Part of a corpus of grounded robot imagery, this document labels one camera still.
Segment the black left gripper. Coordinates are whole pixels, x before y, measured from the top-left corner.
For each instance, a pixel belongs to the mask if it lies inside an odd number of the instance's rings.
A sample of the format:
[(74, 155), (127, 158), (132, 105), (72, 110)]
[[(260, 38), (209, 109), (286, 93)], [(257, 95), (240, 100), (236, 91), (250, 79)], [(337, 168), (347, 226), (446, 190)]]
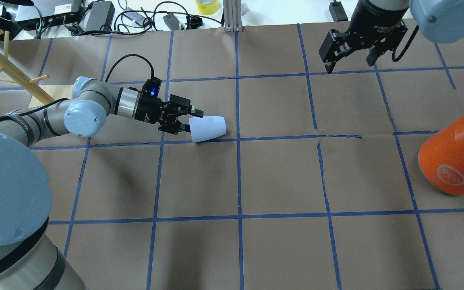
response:
[(203, 118), (204, 112), (196, 109), (189, 99), (175, 94), (169, 95), (169, 101), (142, 95), (138, 98), (135, 108), (135, 120), (149, 124), (158, 123), (160, 131), (173, 135), (191, 132), (190, 125), (178, 120), (178, 117), (184, 115)]

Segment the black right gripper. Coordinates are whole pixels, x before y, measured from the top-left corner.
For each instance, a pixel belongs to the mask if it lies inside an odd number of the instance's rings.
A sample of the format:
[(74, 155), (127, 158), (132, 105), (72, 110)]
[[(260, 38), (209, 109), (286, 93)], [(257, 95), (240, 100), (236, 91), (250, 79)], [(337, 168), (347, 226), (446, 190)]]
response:
[(359, 0), (348, 30), (330, 30), (319, 48), (326, 73), (333, 73), (339, 60), (357, 50), (370, 48), (370, 67), (381, 55), (395, 51), (408, 30), (402, 20), (408, 8), (407, 0)]

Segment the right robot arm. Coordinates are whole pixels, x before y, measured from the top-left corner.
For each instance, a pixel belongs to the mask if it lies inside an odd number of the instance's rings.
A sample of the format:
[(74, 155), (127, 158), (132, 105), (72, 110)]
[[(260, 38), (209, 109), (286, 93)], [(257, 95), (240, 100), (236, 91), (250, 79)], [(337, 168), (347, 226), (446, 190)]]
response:
[(332, 29), (319, 55), (326, 73), (354, 51), (368, 49), (368, 66), (386, 52), (399, 61), (418, 32), (437, 44), (464, 39), (464, 0), (359, 0), (345, 32)]

